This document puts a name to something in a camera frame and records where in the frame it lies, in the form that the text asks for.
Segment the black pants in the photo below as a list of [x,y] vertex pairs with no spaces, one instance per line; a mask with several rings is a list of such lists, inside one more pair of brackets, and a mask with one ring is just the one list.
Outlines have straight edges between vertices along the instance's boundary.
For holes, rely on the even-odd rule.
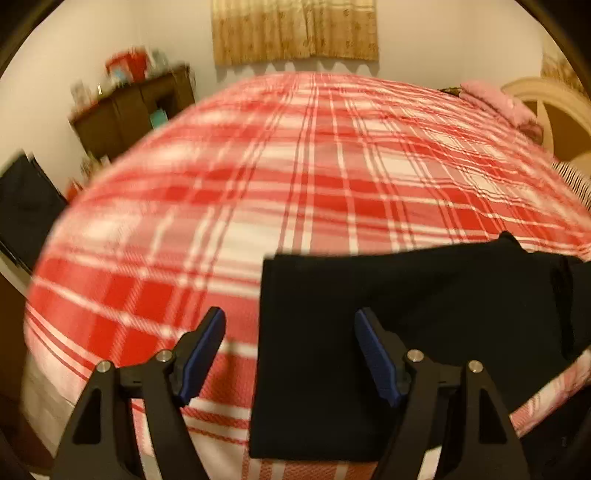
[[509,233],[390,255],[263,262],[249,453],[375,461],[404,414],[416,349],[481,362],[509,411],[590,344],[590,265]]

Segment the red plaid bed cover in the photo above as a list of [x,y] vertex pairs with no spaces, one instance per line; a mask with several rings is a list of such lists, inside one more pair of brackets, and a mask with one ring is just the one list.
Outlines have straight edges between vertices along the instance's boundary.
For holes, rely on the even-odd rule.
[[118,158],[56,222],[35,267],[25,337],[66,403],[94,366],[171,346],[212,305],[228,333],[184,412],[215,479],[362,479],[366,466],[246,451],[263,259],[390,253],[512,233],[590,256],[590,216],[516,129],[451,95],[356,75],[245,80]]

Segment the black folding chair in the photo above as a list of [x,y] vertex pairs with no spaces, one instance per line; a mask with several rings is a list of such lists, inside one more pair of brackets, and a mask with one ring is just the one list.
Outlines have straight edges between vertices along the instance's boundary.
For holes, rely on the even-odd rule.
[[68,202],[35,158],[20,152],[1,172],[1,252],[31,273]]

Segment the striped pillow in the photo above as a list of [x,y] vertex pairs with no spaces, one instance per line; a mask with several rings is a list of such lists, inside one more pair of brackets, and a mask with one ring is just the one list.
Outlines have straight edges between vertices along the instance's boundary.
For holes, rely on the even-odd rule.
[[568,162],[553,162],[552,168],[560,175],[581,203],[591,211],[590,177]]

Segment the dark wooden desk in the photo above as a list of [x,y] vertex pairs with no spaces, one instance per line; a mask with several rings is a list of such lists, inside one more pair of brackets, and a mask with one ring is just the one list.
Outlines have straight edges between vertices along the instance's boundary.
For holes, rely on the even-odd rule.
[[194,103],[190,69],[180,64],[114,89],[73,114],[69,123],[86,153],[114,160],[154,128],[153,114],[162,112],[170,120]]

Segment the teal box under desk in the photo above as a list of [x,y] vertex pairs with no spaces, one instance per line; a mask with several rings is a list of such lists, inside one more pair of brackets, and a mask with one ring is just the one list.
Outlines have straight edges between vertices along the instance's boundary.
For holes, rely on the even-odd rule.
[[163,109],[157,109],[150,113],[149,121],[153,129],[163,126],[168,121],[168,116]]

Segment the cream wooden headboard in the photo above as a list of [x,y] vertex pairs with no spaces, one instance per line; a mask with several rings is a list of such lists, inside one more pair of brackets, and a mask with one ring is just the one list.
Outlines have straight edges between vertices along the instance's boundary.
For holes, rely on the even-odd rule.
[[526,77],[502,91],[532,107],[543,127],[542,146],[559,161],[590,175],[590,101],[549,78]]

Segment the red gift bag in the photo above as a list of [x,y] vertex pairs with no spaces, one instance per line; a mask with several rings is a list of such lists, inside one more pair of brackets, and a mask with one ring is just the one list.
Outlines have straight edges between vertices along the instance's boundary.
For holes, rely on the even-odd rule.
[[146,77],[149,64],[147,51],[143,47],[133,47],[115,54],[105,63],[109,76],[125,82],[141,82]]

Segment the beige side curtain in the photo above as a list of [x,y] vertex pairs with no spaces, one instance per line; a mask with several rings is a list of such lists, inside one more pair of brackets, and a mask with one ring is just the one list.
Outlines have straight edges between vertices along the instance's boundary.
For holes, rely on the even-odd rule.
[[579,77],[562,53],[543,53],[541,76],[556,80],[583,96],[587,95]]

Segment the beige window curtain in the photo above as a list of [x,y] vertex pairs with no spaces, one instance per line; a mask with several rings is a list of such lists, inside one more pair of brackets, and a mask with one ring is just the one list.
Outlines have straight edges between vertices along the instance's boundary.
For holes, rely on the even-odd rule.
[[217,66],[379,59],[373,1],[213,1],[211,30]]

